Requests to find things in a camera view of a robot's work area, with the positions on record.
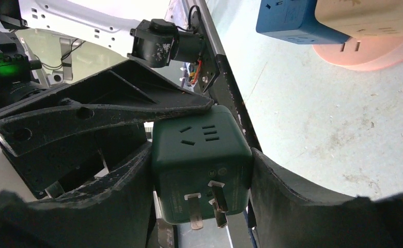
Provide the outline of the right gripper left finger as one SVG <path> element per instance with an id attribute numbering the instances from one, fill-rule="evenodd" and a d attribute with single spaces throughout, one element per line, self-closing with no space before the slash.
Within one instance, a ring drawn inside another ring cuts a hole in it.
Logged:
<path id="1" fill-rule="evenodd" d="M 146 142 L 102 178 L 56 199 L 0 192 L 0 247 L 145 247 L 155 226 Z"/>

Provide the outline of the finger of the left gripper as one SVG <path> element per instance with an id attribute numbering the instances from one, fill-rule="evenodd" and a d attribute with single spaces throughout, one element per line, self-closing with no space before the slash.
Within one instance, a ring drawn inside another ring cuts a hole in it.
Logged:
<path id="1" fill-rule="evenodd" d="M 144 124 L 120 126 L 60 139 L 22 156 L 5 151 L 25 185 L 37 199 L 46 196 L 46 188 L 58 181 L 71 191 L 107 167 L 120 162 L 147 140 Z"/>
<path id="2" fill-rule="evenodd" d="M 0 146 L 15 157 L 73 135 L 208 111 L 213 100 L 127 60 L 0 109 Z"/>

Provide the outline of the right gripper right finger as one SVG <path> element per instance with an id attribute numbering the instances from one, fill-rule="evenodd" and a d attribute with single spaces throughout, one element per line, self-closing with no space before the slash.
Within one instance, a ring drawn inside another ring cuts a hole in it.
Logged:
<path id="1" fill-rule="evenodd" d="M 252 152 L 260 247 L 403 247 L 403 193 L 379 200 L 352 197 Z"/>

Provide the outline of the green cube plug adapter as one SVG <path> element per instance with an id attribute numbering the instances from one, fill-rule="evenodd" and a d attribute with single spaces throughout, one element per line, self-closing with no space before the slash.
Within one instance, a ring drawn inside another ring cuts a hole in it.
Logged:
<path id="1" fill-rule="evenodd" d="M 163 219 L 199 230 L 247 207 L 253 156 L 230 110 L 161 120 L 152 134 L 152 175 Z"/>

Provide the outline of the pink round power socket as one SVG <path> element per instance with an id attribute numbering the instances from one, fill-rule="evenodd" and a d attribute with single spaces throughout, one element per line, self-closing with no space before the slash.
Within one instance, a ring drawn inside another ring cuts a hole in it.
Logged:
<path id="1" fill-rule="evenodd" d="M 329 64 L 354 71 L 375 71 L 403 62 L 403 37 L 350 38 L 343 44 L 315 44 Z"/>

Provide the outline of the blue cube plug adapter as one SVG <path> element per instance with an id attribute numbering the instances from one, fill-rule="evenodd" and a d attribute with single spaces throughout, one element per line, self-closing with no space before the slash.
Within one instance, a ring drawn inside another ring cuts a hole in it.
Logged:
<path id="1" fill-rule="evenodd" d="M 342 44 L 350 36 L 315 17 L 316 0 L 262 0 L 256 32 L 294 44 Z"/>

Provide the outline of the yellow cube plug adapter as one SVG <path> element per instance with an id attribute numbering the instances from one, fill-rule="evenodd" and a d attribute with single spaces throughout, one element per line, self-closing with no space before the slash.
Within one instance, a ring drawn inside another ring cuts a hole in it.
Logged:
<path id="1" fill-rule="evenodd" d="M 320 0 L 315 17 L 355 38 L 403 36 L 403 0 Z"/>

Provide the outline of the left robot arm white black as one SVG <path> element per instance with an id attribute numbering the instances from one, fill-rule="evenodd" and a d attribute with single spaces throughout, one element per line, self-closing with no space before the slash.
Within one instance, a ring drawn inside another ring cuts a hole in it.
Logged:
<path id="1" fill-rule="evenodd" d="M 76 189 L 145 143 L 145 122 L 213 106 L 149 67 L 176 55 L 176 27 L 145 63 L 129 59 L 72 84 L 48 85 L 33 75 L 42 62 L 7 30 L 15 22 L 128 56 L 137 53 L 135 33 L 143 24 L 71 1 L 0 1 L 0 192 L 33 202 Z"/>

